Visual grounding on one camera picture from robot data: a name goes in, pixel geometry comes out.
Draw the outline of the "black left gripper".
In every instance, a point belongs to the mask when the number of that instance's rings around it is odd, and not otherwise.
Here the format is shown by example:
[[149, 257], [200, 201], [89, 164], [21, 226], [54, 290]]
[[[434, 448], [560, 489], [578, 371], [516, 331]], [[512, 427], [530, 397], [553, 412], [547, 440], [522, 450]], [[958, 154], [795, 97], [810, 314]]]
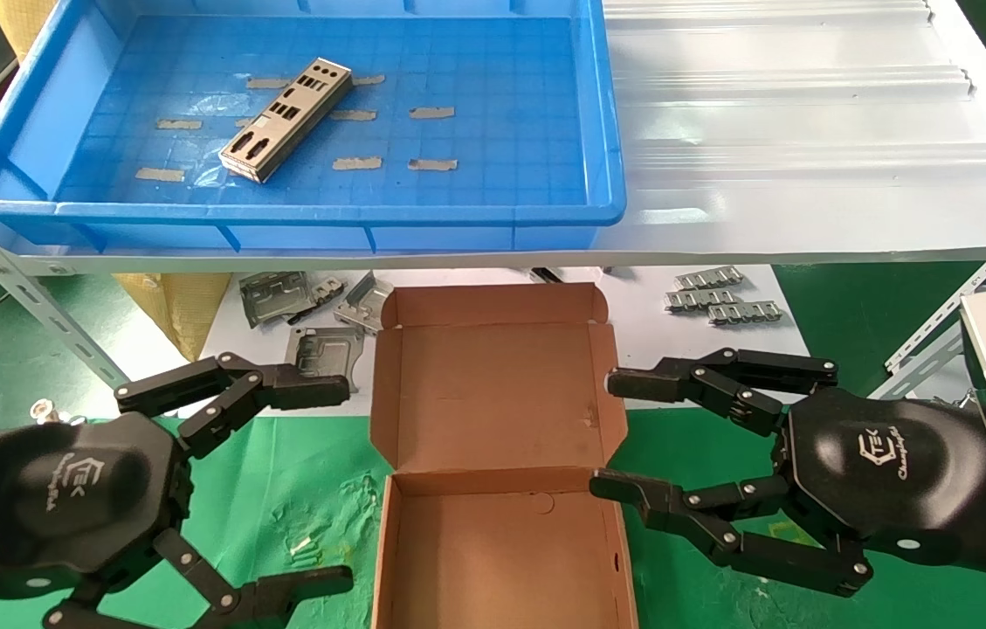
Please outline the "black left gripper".
[[[265, 409], [340, 406], [350, 382], [224, 353], [122, 385], [114, 399], [140, 414], [0, 431], [0, 600], [128, 588], [161, 561], [154, 538], [188, 517], [188, 457], [213, 453]], [[180, 445], [149, 419], [198, 402]]]

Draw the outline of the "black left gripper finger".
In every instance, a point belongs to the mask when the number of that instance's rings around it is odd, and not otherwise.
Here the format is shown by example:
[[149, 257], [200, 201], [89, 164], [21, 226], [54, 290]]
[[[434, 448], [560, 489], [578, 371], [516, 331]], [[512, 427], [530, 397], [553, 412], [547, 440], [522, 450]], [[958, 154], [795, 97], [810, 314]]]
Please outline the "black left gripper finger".
[[[168, 561], [208, 609], [193, 628], [286, 628], [297, 606], [310, 598], [337, 596], [353, 588], [353, 571], [344, 565], [261, 577], [238, 588], [213, 568], [177, 529], [154, 538], [155, 553]], [[104, 584], [85, 582], [43, 617], [45, 628], [145, 628], [145, 624], [99, 612]]]

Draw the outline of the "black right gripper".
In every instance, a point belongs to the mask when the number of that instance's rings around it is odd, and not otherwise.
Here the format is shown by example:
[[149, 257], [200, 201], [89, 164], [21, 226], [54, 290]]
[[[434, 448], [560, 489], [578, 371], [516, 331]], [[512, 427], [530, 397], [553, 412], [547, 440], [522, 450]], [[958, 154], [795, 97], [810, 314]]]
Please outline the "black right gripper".
[[[685, 490], [596, 469], [590, 493], [632, 506], [646, 529], [685, 538], [719, 568], [831, 596], [850, 598], [872, 580], [864, 549], [986, 573], [980, 415], [922, 399], [867, 399], [828, 389], [837, 384], [832, 361], [736, 348], [695, 359], [664, 357], [652, 368], [615, 368], [607, 375], [613, 397], [691, 402], [761, 437], [784, 425], [776, 442], [783, 475]], [[765, 391], [804, 398], [787, 414]], [[817, 545], [735, 527], [779, 513]]]

